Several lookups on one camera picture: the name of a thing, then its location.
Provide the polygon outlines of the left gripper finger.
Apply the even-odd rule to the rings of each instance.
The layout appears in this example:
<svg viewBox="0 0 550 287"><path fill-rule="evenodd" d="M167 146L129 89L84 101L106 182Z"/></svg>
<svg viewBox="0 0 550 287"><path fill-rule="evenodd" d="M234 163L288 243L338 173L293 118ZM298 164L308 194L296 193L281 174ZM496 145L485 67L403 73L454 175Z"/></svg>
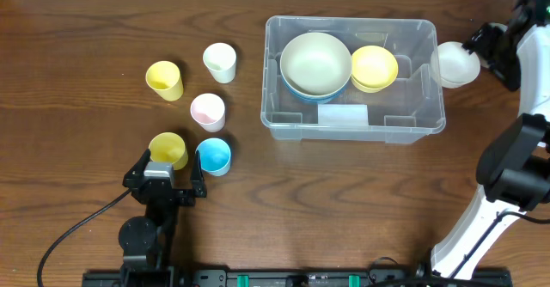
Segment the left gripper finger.
<svg viewBox="0 0 550 287"><path fill-rule="evenodd" d="M201 166L201 155L199 150L195 152L190 181L192 184L194 197L206 198L207 189L205 186L205 179L203 176L203 169Z"/></svg>
<svg viewBox="0 0 550 287"><path fill-rule="evenodd" d="M150 161L150 150L146 149L137 162L125 174L126 180L140 179L144 176L144 170Z"/></svg>

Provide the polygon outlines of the white small bowl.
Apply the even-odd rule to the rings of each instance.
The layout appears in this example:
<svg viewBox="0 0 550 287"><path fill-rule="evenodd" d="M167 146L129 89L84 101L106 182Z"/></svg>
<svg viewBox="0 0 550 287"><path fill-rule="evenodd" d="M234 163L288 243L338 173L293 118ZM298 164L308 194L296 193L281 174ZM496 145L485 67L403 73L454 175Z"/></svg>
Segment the white small bowl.
<svg viewBox="0 0 550 287"><path fill-rule="evenodd" d="M437 47L431 54L431 74L437 84L455 89L471 83L480 73L480 59L469 53L462 43L449 41Z"/></svg>

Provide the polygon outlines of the yellow small bowl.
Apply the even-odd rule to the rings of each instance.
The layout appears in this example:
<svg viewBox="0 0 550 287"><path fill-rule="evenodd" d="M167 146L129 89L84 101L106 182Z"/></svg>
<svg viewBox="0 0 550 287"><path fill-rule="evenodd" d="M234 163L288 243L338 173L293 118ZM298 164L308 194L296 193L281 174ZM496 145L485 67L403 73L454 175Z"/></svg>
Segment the yellow small bowl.
<svg viewBox="0 0 550 287"><path fill-rule="evenodd" d="M351 82L364 93L390 86L399 72L396 57L380 46L363 46L351 55Z"/></svg>

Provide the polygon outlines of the dark blue bowl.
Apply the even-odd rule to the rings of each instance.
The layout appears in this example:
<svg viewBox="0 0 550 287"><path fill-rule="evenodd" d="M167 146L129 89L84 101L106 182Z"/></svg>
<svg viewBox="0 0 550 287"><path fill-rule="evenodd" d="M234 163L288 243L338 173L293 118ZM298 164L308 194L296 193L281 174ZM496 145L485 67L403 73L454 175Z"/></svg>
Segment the dark blue bowl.
<svg viewBox="0 0 550 287"><path fill-rule="evenodd" d="M327 103L333 99L335 99L337 96L343 94L345 92L345 89L347 87L347 83L346 85L344 85L341 89L339 89L339 91L335 92L335 93L332 93L331 95L328 95L328 96L323 96L323 97L313 97L313 96L306 96L305 94L300 94L298 93L296 90L294 90L289 84L288 82L284 79L284 77L281 76L281 80L283 82L283 85L294 95L296 96L298 99L301 99L303 101L307 101L307 102L312 102L312 103Z"/></svg>
<svg viewBox="0 0 550 287"><path fill-rule="evenodd" d="M290 93L292 95L294 95L298 100L302 101L303 103L313 103L313 104L328 103L329 101L332 101L333 99L336 99L338 96L340 96L342 93L345 92L344 89L341 89L340 91L338 91L338 92L336 92L336 93L334 93L333 95L330 95L330 96L309 97L309 96L306 96L306 95L302 95L302 94L296 92L293 89L288 88L288 90L290 91Z"/></svg>

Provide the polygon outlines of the cream large bowl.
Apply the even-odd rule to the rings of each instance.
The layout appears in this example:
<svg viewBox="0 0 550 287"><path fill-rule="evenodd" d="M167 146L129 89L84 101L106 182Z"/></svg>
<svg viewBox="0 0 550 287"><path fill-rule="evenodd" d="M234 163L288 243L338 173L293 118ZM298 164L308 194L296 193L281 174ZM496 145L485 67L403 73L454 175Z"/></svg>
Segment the cream large bowl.
<svg viewBox="0 0 550 287"><path fill-rule="evenodd" d="M282 78L297 94L326 99L345 87L351 77L351 54L338 38L305 33L291 40L280 57Z"/></svg>

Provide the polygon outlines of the grey small bowl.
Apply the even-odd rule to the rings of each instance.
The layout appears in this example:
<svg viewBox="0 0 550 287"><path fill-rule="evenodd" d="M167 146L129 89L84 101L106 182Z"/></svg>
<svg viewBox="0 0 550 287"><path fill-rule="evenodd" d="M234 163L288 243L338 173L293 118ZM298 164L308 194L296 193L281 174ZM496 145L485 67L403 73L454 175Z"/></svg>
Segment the grey small bowl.
<svg viewBox="0 0 550 287"><path fill-rule="evenodd" d="M497 23L497 22L490 22L489 25L491 27L499 28L502 32L505 32L508 28L506 25L502 23ZM485 69L489 68L488 62L485 59L483 59L480 55L479 55L479 60L480 60L480 66L482 68L485 68Z"/></svg>

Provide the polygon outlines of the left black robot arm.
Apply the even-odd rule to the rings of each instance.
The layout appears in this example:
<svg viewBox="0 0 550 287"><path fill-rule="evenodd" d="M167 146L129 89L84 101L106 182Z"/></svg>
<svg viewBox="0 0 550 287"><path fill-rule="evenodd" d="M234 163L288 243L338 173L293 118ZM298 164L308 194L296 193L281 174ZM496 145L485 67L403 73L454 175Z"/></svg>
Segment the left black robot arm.
<svg viewBox="0 0 550 287"><path fill-rule="evenodd" d="M185 270L171 266L172 248L181 207L195 205L207 196L200 154L195 155L188 189L174 188L174 168L169 162L153 162L146 150L125 174L123 186L141 205L145 214L127 220L119 230L123 249L123 286L191 286Z"/></svg>

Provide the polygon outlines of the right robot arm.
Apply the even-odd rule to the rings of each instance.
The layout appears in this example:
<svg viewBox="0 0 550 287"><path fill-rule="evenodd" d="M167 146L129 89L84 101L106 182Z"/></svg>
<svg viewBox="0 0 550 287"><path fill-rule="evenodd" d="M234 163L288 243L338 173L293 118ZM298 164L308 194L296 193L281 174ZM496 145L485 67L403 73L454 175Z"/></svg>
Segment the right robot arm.
<svg viewBox="0 0 550 287"><path fill-rule="evenodd" d="M516 220L549 201L549 0L515 0L506 25L484 23L451 59L480 57L509 90L519 91L517 119L483 152L468 208L416 271L417 286L482 286L475 268Z"/></svg>

